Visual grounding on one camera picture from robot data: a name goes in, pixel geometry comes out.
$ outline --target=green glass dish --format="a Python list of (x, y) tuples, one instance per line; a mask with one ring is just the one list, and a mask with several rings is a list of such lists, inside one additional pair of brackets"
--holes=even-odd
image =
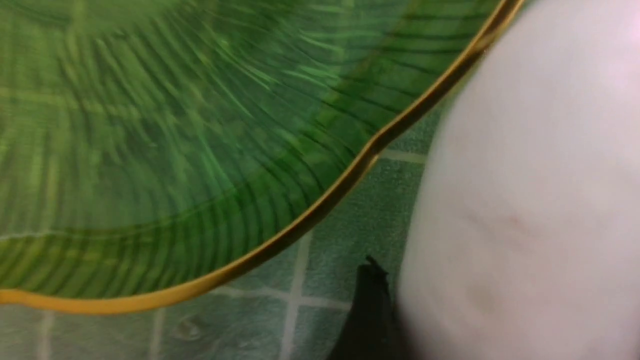
[(0, 302), (164, 306), (319, 221), (519, 0), (0, 0)]

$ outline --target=black bag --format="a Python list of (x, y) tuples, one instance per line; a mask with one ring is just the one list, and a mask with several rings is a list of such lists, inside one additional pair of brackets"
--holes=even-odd
[(387, 272), (367, 256), (358, 267), (351, 311), (327, 360), (407, 360), (394, 316)]

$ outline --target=tile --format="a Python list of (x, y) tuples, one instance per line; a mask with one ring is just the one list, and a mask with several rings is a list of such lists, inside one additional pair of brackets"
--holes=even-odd
[(314, 229), (303, 294), (350, 301), (356, 268), (373, 256), (400, 267), (423, 165), (380, 159), (365, 179)]
[(277, 360), (287, 304), (206, 294), (166, 310), (163, 360)]
[(291, 360), (325, 360), (340, 336), (347, 314), (325, 307), (300, 307)]
[(389, 145), (389, 149), (427, 154), (440, 120), (451, 105), (450, 98), (440, 101), (425, 117)]
[(35, 360), (42, 311), (0, 305), (0, 359)]
[(242, 290), (271, 288), (289, 292), (293, 282), (294, 264), (298, 254), (298, 243), (291, 245), (276, 257), (258, 266), (228, 285)]
[(56, 313), (51, 360), (148, 359), (153, 314), (153, 311), (111, 316)]

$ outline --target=green tile floor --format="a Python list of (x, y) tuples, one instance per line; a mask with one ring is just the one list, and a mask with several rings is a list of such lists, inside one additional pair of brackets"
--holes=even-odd
[(441, 113), (435, 109), (394, 142), (296, 245), (209, 294), (102, 317), (0, 306), (0, 360), (324, 360), (365, 255), (390, 270), (394, 283)]

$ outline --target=white object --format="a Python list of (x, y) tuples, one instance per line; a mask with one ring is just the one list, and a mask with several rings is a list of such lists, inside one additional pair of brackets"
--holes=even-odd
[(418, 360), (640, 359), (640, 0), (540, 0), (438, 130), (398, 306)]

